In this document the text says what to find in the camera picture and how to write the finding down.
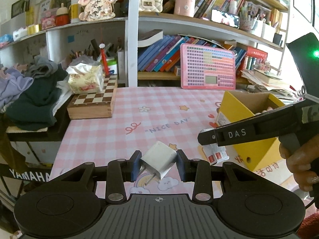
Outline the person right hand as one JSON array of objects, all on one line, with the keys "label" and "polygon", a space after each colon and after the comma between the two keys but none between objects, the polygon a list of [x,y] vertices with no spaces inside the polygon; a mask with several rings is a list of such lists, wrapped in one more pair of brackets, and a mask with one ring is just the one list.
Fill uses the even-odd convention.
[{"label": "person right hand", "polygon": [[301,146],[295,153],[290,153],[280,143],[280,155],[286,159],[288,170],[293,173],[299,188],[305,192],[313,190],[313,185],[318,183],[318,175],[311,171],[311,163],[318,158],[318,134]]}]

